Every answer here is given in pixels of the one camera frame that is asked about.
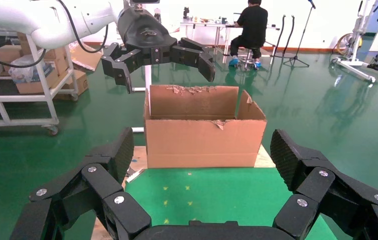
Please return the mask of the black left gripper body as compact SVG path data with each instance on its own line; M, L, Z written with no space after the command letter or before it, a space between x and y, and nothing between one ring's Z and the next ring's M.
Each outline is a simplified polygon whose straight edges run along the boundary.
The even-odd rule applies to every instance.
M121 11L117 29L125 48L140 50L138 61L143 65L171 62L171 50L177 39L146 9L130 7Z

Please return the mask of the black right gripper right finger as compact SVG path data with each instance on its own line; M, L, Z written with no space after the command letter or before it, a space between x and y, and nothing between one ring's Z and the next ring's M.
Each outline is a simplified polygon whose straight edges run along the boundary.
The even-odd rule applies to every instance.
M354 240L378 240L378 190L339 171L319 150L296 144L282 129L271 137L270 157L291 196L273 227L305 239L319 215Z

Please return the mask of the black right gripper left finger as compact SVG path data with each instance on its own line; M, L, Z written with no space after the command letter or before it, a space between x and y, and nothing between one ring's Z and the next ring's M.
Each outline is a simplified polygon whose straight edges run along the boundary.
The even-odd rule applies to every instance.
M92 211L114 240L135 239L152 219L122 186L133 155L130 127L113 142L92 148L77 167L32 191L10 238L62 240Z

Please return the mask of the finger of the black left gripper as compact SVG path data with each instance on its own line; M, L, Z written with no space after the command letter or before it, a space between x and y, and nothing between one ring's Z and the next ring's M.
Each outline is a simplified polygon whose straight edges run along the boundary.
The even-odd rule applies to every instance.
M114 78L116 85L125 86L129 94L134 92L131 73L143 65L140 49L127 49L114 42L103 51L101 63L104 74Z
M206 45L183 37L171 48L171 62L197 68L208 82L213 82L216 69L209 49Z

